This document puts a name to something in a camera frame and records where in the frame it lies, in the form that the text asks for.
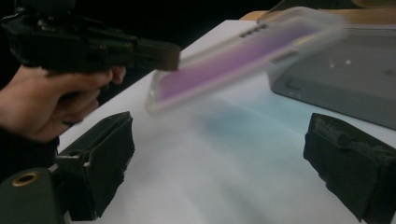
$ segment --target white table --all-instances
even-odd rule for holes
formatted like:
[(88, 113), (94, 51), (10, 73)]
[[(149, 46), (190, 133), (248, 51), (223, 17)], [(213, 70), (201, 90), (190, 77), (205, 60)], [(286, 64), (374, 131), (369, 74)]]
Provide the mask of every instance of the white table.
[[(225, 21), (182, 57), (254, 24)], [(396, 147), (394, 131), (272, 93), (265, 74), (214, 93), (177, 118), (153, 118), (144, 107), (151, 78), (61, 136), (62, 151), (100, 119), (124, 111), (134, 118), (135, 154), (125, 181), (102, 217), (73, 223), (359, 223), (303, 158), (311, 114), (342, 119)]]

